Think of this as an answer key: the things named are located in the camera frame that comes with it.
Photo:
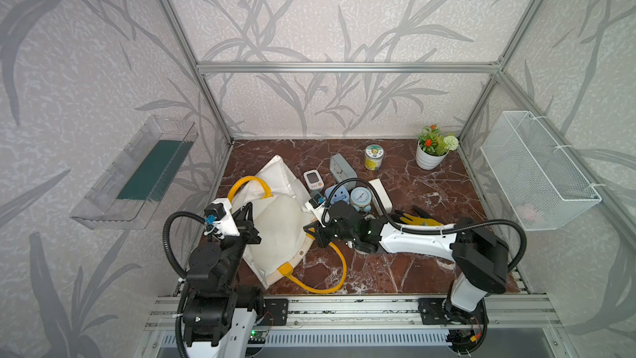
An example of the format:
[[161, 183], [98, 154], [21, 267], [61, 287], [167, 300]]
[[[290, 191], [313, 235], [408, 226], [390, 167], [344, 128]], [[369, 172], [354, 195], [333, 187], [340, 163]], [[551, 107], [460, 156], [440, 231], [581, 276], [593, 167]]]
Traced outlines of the light blue square clock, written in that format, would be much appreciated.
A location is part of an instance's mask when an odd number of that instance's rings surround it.
[[324, 195], [326, 199], [330, 199], [331, 205], [335, 204], [336, 202], [344, 202], [346, 204], [350, 204], [350, 194], [345, 185], [339, 187], [337, 185], [328, 187], [325, 190]]

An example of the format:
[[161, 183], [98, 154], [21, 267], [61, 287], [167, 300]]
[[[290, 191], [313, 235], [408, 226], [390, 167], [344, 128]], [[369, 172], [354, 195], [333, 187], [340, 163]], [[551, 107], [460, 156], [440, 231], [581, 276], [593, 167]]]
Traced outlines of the blue round alarm clock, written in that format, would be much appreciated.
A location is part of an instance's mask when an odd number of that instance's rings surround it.
[[349, 194], [349, 202], [358, 212], [369, 213], [372, 209], [373, 194], [366, 187], [355, 187]]

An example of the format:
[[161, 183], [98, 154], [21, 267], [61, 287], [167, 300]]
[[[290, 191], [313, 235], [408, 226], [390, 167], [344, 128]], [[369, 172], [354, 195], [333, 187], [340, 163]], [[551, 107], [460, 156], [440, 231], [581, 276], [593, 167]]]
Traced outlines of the white canvas bag yellow handles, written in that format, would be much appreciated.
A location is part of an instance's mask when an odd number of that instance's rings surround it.
[[329, 243], [329, 247], [342, 262], [341, 279], [335, 286], [327, 289], [309, 287], [293, 274], [309, 248], [318, 241], [316, 236], [308, 235], [304, 230], [307, 225], [314, 228], [317, 215], [306, 207], [310, 200], [308, 191], [280, 156], [270, 159], [255, 175], [235, 182], [228, 199], [233, 211], [248, 203], [253, 205], [253, 222], [261, 242], [249, 245], [243, 260], [263, 288], [268, 289], [284, 278], [314, 294], [336, 293], [344, 286], [347, 263], [333, 243]]

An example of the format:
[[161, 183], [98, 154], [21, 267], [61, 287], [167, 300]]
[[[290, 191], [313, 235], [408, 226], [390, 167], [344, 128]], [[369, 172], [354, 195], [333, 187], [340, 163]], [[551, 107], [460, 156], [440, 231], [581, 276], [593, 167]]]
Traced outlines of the white rectangular alarm clock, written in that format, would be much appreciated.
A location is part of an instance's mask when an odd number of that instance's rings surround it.
[[374, 188], [379, 197], [379, 199], [377, 199], [375, 196], [372, 196], [372, 202], [376, 212], [381, 215], [382, 208], [384, 208], [384, 210], [390, 214], [393, 211], [394, 207], [381, 180], [379, 178], [376, 178], [374, 180], [371, 180], [369, 184]]

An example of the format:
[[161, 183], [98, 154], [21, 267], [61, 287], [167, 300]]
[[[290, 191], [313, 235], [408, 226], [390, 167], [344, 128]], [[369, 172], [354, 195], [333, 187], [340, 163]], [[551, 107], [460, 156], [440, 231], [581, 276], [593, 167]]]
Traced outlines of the white timer orange buttons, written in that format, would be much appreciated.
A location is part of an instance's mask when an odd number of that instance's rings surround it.
[[303, 177], [310, 192], [321, 192], [325, 188], [325, 183], [318, 170], [304, 172]]

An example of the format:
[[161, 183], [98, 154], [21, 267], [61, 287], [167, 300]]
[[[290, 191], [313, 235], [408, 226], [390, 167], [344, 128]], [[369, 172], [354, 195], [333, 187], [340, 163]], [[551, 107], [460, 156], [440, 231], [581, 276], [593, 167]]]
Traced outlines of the grey square alarm clock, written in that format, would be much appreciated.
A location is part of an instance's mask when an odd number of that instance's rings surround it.
[[341, 183], [344, 180], [358, 177], [356, 171], [340, 153], [337, 153], [330, 158], [330, 172], [336, 183]]

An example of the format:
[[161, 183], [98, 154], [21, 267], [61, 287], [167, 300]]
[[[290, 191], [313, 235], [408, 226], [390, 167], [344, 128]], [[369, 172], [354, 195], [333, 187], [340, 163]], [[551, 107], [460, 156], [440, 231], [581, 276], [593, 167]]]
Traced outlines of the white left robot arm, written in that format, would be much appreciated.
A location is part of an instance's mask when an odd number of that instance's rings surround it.
[[[172, 251], [172, 223], [189, 218], [205, 226], [217, 239], [195, 248], [183, 268]], [[232, 213], [222, 202], [213, 202], [200, 216], [177, 211], [167, 217], [162, 230], [167, 260], [184, 281], [177, 306], [175, 339], [181, 357], [245, 357], [253, 326], [265, 315], [263, 291], [235, 283], [248, 245], [261, 238], [253, 223], [250, 202]]]

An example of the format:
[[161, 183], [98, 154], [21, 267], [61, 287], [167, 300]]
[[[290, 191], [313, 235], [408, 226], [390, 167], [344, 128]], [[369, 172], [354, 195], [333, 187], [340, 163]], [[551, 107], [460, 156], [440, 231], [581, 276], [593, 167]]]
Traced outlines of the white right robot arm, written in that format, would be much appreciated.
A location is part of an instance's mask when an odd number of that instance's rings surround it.
[[528, 238], [511, 220], [475, 223], [463, 218], [456, 224], [410, 225], [379, 205], [378, 217], [366, 218], [352, 202], [334, 201], [334, 194], [313, 207], [316, 220], [303, 230], [322, 248], [341, 240], [365, 254], [414, 254], [450, 261], [460, 270], [441, 307], [446, 323], [485, 320], [485, 298], [506, 291], [508, 274], [524, 257]]

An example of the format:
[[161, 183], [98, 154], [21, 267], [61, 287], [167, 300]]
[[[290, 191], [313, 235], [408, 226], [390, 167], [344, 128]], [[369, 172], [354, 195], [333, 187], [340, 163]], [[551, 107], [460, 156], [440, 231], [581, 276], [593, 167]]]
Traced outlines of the yellow black work glove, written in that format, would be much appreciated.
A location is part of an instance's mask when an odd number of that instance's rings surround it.
[[397, 222], [404, 225], [421, 225], [421, 226], [442, 226], [442, 223], [436, 219], [434, 219], [428, 212], [423, 210], [420, 207], [413, 206], [412, 210], [414, 214], [409, 212], [405, 212], [403, 210], [396, 210], [391, 218]]

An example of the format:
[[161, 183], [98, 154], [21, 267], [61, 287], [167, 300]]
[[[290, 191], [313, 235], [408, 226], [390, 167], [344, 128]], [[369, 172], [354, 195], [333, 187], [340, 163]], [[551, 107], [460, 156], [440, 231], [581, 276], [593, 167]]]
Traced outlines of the white potted artificial plant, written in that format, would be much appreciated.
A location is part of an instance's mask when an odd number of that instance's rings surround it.
[[454, 134], [443, 134], [436, 124], [426, 126], [417, 137], [417, 165], [424, 170], [433, 170], [458, 147], [459, 139]]

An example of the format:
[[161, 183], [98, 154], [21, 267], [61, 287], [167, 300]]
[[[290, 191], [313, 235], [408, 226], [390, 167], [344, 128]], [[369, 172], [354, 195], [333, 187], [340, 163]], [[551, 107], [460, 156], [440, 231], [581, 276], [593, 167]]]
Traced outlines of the green circuit board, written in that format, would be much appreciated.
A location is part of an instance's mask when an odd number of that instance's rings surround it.
[[268, 337], [268, 330], [253, 329], [248, 337], [249, 346], [264, 346]]

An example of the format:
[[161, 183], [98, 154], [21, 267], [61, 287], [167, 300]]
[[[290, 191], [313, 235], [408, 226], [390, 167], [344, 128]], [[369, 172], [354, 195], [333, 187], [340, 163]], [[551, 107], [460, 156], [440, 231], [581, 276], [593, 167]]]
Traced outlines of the clear plastic wall tray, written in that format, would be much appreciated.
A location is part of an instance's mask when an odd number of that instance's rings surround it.
[[150, 116], [71, 212], [90, 230], [143, 230], [199, 136], [196, 123]]

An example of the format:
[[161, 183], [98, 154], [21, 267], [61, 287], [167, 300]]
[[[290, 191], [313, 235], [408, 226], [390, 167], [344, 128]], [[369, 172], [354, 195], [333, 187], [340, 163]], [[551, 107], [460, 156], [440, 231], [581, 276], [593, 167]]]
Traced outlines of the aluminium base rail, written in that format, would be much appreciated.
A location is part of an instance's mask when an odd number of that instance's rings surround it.
[[253, 329], [268, 330], [264, 346], [245, 357], [397, 356], [573, 357], [576, 350], [544, 294], [485, 300], [487, 317], [471, 323], [439, 318], [440, 295], [274, 296]]

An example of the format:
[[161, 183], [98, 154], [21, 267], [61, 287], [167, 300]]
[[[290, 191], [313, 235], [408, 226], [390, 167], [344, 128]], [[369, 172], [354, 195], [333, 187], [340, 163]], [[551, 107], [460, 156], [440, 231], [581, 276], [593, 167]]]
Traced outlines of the aluminium cage frame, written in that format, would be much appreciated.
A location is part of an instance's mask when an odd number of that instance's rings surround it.
[[167, 18], [175, 38], [186, 58], [186, 63], [190, 67], [190, 71], [195, 77], [195, 82], [203, 89], [204, 94], [209, 99], [209, 106], [218, 119], [223, 119], [220, 114], [219, 106], [216, 104], [212, 95], [205, 84], [203, 75], [211, 73], [407, 73], [407, 74], [488, 74], [490, 77], [488, 83], [483, 89], [480, 98], [477, 100], [476, 106], [472, 109], [470, 117], [465, 127], [469, 128], [481, 109], [485, 106], [486, 101], [491, 96], [492, 90], [496, 84], [500, 84], [508, 91], [508, 95], [520, 108], [530, 112], [546, 128], [556, 141], [561, 144], [568, 144], [565, 136], [549, 121], [546, 113], [541, 111], [536, 104], [523, 93], [519, 84], [513, 80], [512, 76], [506, 71], [513, 56], [520, 48], [523, 39], [528, 36], [533, 24], [538, 20], [539, 13], [545, 7], [549, 0], [530, 0], [527, 9], [524, 11], [521, 19], [512, 33], [512, 36], [503, 50], [500, 59], [493, 62], [354, 62], [354, 61], [266, 61], [266, 62], [248, 62], [248, 61], [230, 61], [230, 62], [200, 62], [195, 59], [193, 51], [186, 39], [185, 30], [180, 22], [177, 11], [172, 6], [170, 0], [157, 0], [160, 8]]

